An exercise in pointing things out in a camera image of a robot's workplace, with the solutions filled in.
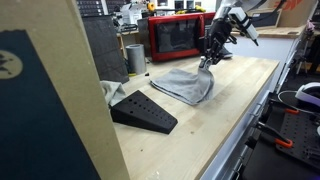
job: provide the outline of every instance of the light wood surface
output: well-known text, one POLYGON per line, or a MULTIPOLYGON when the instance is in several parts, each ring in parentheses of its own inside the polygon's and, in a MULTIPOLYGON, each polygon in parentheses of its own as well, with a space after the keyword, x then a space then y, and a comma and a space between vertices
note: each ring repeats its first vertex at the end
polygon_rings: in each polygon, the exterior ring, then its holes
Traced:
MULTIPOLYGON (((278 27, 258 30, 259 37, 268 38, 290 38, 294 39, 301 35, 305 30, 305 25, 300 27, 278 27)), ((238 32, 232 32, 232 35, 238 36, 238 32)))
POLYGON ((178 120, 169 134, 114 123, 131 179, 199 178, 271 77, 277 61, 235 56, 210 67, 214 99, 197 106, 180 102, 149 84, 172 68, 197 71, 199 58, 148 64, 144 74, 124 84, 129 95, 140 90, 178 120))
POLYGON ((121 33, 117 33, 117 36, 121 36, 121 35, 130 35, 130 34, 139 34, 138 30, 134 30, 134 31, 128 31, 128 32, 121 32, 121 33))

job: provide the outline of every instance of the gray cloth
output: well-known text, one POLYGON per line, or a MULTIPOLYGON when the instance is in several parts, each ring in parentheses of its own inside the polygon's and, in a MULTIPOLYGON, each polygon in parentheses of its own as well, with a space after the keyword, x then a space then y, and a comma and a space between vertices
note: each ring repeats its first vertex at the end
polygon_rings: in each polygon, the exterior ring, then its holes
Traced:
POLYGON ((172 69, 168 74, 151 80, 158 90, 189 105, 212 99, 213 76, 207 69, 198 69, 198 74, 172 69))
POLYGON ((126 98, 122 84, 112 81, 100 81, 106 103, 110 106, 116 105, 122 99, 126 98))

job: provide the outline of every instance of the red microwave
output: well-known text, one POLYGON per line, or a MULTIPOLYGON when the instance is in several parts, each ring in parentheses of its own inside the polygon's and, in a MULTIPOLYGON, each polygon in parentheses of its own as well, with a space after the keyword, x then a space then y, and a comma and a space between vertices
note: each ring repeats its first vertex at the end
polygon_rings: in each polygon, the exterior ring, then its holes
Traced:
POLYGON ((140 43, 151 61, 167 61, 198 55, 198 39, 204 36, 215 13, 156 16, 138 20, 140 43))

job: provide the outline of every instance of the cardboard box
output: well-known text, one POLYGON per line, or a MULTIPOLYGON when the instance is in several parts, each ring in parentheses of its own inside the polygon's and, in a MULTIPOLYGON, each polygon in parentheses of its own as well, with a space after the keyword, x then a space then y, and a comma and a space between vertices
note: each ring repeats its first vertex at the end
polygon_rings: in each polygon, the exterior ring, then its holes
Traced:
POLYGON ((0 1, 0 179, 129 179, 75 3, 0 1))
MULTIPOLYGON (((287 0, 282 6, 278 27, 299 27, 307 23, 317 5, 317 0, 287 0)), ((269 8, 276 8, 280 0, 268 0, 269 8)))

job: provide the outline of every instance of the pegboard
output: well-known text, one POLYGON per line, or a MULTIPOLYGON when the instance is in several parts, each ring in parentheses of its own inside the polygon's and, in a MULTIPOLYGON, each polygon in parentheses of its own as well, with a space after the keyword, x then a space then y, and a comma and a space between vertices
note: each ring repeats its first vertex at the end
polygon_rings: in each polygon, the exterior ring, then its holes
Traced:
POLYGON ((178 123, 177 119, 148 98, 135 91, 111 107, 114 122, 169 134, 178 123))
POLYGON ((81 17, 103 16, 108 14, 105 0, 77 0, 81 17))
POLYGON ((320 170, 320 136, 310 115, 286 113, 280 134, 293 141, 292 148, 277 145, 277 150, 320 170))

